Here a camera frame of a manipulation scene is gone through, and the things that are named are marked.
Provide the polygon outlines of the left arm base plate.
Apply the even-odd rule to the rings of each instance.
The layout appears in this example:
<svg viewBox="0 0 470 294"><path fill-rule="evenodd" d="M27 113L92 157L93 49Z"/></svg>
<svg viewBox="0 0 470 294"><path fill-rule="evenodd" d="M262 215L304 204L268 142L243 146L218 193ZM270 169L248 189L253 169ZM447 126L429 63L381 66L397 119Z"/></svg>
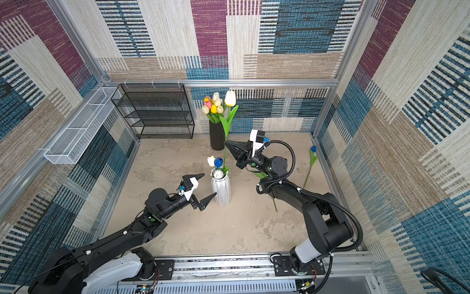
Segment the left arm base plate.
<svg viewBox="0 0 470 294"><path fill-rule="evenodd" d="M175 269L175 260L163 259L146 262L143 264L141 270L142 281L170 281L173 277L173 270Z"/></svg>

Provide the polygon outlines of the cream yellow tulip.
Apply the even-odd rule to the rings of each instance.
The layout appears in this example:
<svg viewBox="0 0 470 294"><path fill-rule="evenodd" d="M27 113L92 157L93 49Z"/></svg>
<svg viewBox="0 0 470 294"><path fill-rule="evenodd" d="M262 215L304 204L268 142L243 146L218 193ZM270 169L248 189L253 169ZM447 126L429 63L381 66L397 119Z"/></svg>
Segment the cream yellow tulip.
<svg viewBox="0 0 470 294"><path fill-rule="evenodd" d="M228 114L226 117L222 116L220 118L220 121L222 123L224 134L225 134L224 142L226 142L228 140L228 135L231 130L231 124L239 108L239 106L236 105L236 93L234 90L229 90L226 92L224 103L225 103L225 106L227 106Z"/></svg>

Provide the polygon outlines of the black cylindrical vase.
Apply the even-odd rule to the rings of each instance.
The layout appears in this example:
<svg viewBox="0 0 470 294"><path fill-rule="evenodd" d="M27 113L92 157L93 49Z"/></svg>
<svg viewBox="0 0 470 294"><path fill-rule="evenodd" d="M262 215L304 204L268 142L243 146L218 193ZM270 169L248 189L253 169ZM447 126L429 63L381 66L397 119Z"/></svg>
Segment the black cylindrical vase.
<svg viewBox="0 0 470 294"><path fill-rule="evenodd" d="M225 131L221 122L209 123L209 135L213 150L221 151L225 148Z"/></svg>

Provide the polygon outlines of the small blue tulip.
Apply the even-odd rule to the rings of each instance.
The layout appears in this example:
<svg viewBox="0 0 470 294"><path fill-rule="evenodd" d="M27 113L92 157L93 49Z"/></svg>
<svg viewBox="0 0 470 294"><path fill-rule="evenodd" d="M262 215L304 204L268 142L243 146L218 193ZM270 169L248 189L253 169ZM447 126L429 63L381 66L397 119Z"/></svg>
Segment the small blue tulip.
<svg viewBox="0 0 470 294"><path fill-rule="evenodd" d="M312 147L310 148L310 163L309 163L309 169L308 169L308 173L307 173L307 175L306 175L306 178L305 178L303 187L306 187L307 182L308 182L308 179L309 179L310 174L311 174L311 171L312 171L312 167L313 167L313 165L316 163L317 160L318 160L317 147L316 147L316 146L312 146Z"/></svg>

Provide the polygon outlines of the white ribbed ceramic vase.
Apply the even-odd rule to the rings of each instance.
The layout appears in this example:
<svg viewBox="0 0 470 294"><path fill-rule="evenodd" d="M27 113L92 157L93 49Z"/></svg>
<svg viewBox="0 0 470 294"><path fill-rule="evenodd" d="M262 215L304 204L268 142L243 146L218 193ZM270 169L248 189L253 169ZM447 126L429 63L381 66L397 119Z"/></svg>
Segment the white ribbed ceramic vase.
<svg viewBox="0 0 470 294"><path fill-rule="evenodd" d="M225 177L221 180L214 179L212 173L213 172L211 172L212 191L217 193L215 201L219 206L226 207L231 202L231 185L228 172L225 173Z"/></svg>

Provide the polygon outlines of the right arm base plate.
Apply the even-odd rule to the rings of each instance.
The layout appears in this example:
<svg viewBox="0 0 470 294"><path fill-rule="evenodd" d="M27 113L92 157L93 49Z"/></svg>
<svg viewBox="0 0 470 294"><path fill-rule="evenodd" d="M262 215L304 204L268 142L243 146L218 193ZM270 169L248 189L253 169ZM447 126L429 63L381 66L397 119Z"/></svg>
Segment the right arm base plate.
<svg viewBox="0 0 470 294"><path fill-rule="evenodd" d="M276 276L318 276L326 274L324 263L313 259L302 263L296 257L274 253L269 256Z"/></svg>

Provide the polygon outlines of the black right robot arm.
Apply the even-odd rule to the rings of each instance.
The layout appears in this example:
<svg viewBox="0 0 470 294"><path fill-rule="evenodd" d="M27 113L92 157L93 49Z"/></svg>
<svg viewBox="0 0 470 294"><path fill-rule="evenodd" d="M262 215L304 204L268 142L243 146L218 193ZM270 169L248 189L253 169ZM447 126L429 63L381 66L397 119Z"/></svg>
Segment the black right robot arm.
<svg viewBox="0 0 470 294"><path fill-rule="evenodd" d="M288 178L294 172L296 156L289 144L277 142L288 149L291 159L280 156L267 158L263 151L275 141L264 142L259 149L251 141L227 141L225 146L240 169L261 172L265 177L257 186L258 194L281 200L302 213L307 239L290 251L290 264L296 274L304 274L312 262L321 261L336 252L357 249L364 238L359 220L332 193L318 194L296 185Z"/></svg>

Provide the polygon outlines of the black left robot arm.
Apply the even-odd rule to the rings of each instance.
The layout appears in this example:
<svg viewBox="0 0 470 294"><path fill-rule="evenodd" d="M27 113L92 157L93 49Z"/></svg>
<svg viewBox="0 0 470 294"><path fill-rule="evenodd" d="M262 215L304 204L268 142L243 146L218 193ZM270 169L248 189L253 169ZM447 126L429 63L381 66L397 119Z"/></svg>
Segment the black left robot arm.
<svg viewBox="0 0 470 294"><path fill-rule="evenodd" d="M172 194L154 189L142 212L123 229L89 245L54 251L41 272L27 280L28 293L92 294L123 279L152 279L155 259L143 244L159 236L166 220L186 206L205 210L215 194L196 198L194 192L203 176L184 175Z"/></svg>

